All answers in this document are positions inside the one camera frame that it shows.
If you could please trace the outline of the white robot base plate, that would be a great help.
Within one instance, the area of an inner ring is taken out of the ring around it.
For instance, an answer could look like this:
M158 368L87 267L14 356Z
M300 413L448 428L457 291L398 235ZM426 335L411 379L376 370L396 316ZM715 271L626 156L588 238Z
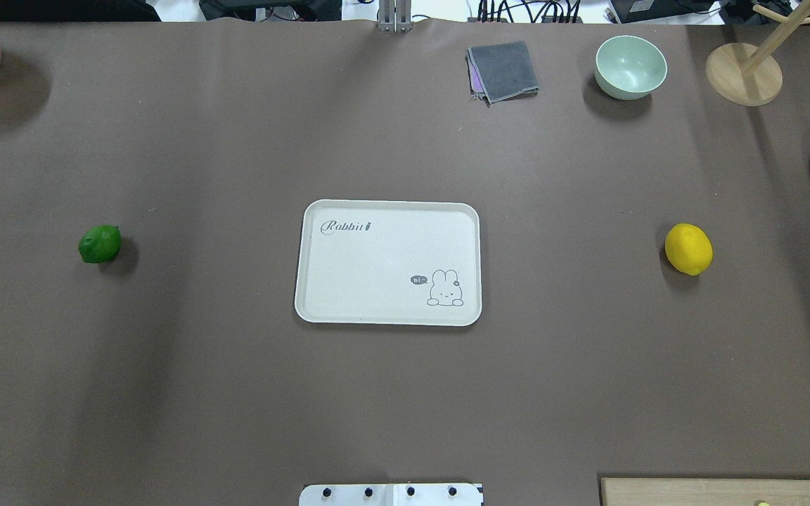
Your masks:
M483 505L481 484L312 484L299 505Z

